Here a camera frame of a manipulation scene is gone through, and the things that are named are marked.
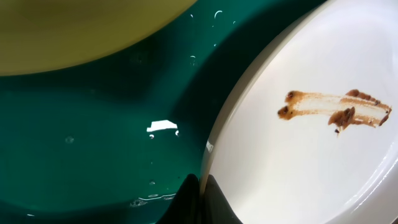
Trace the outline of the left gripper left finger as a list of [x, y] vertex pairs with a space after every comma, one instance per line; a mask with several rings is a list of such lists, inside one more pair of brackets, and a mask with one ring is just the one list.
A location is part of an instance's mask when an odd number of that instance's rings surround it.
[[188, 174], [156, 224], [195, 224], [199, 211], [199, 186], [197, 176]]

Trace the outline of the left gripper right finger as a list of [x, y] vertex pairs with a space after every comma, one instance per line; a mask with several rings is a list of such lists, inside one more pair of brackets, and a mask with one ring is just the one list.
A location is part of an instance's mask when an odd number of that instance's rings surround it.
[[243, 224], [233, 212], [216, 179], [209, 175], [201, 206], [202, 224]]

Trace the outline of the white plate front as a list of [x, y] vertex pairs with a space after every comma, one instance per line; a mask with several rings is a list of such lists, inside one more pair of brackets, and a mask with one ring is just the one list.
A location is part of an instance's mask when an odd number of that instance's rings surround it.
[[397, 220], [397, 1], [327, 1], [255, 58], [203, 158], [243, 223]]

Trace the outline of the yellow-green rimmed plate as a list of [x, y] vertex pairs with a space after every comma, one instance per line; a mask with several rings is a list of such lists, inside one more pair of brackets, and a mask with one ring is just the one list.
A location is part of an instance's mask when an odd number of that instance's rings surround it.
[[72, 67], [125, 49], [194, 0], [1, 0], [1, 75]]

